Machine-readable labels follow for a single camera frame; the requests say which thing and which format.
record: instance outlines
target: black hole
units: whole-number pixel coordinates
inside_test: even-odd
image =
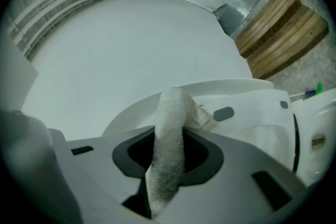
[[[252,177],[264,193],[274,211],[280,209],[291,200],[289,195],[267,172],[257,172],[253,174]]]
[[[147,170],[153,158],[154,133],[142,140],[134,143],[128,148],[130,158]],[[208,149],[191,136],[183,134],[184,144],[184,173],[188,173],[200,165],[208,158]]]
[[[74,156],[79,155],[79,154],[83,154],[89,151],[93,151],[93,147],[92,146],[83,146],[83,147],[79,147],[79,148],[74,148],[71,150],[71,152],[74,154]]]

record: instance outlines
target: metal drain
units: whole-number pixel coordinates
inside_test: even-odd
[[[318,150],[319,148],[323,147],[325,144],[326,137],[323,134],[317,134],[311,140],[311,148],[312,150]]]

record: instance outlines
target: white towel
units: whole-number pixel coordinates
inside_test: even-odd
[[[152,219],[174,197],[184,172],[184,126],[211,131],[216,122],[186,91],[169,88],[161,94],[156,111],[153,161],[145,174]]]

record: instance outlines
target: white wall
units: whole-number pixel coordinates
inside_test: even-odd
[[[21,110],[38,72],[0,27],[0,109]]]
[[[107,0],[69,19],[33,59],[23,111],[67,140],[102,135],[123,109],[167,87],[250,78],[215,17],[183,0]]]

